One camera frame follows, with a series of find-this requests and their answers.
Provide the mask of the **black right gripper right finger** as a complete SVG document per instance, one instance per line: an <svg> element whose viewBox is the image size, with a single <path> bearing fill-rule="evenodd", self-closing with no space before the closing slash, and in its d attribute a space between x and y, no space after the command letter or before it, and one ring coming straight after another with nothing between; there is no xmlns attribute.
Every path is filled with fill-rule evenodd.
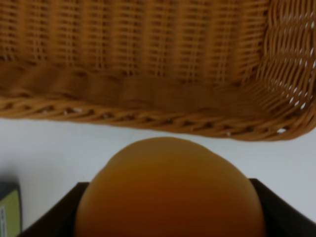
<svg viewBox="0 0 316 237"><path fill-rule="evenodd" d="M314 237L316 223L286 203L258 179L250 179L266 221L268 237Z"/></svg>

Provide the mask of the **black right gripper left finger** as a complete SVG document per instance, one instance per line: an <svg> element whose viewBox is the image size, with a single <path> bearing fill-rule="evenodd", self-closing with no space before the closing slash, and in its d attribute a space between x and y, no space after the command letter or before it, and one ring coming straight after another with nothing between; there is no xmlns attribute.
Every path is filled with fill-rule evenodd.
<svg viewBox="0 0 316 237"><path fill-rule="evenodd" d="M23 237L73 237L76 211L88 182L77 183L57 204L21 233Z"/></svg>

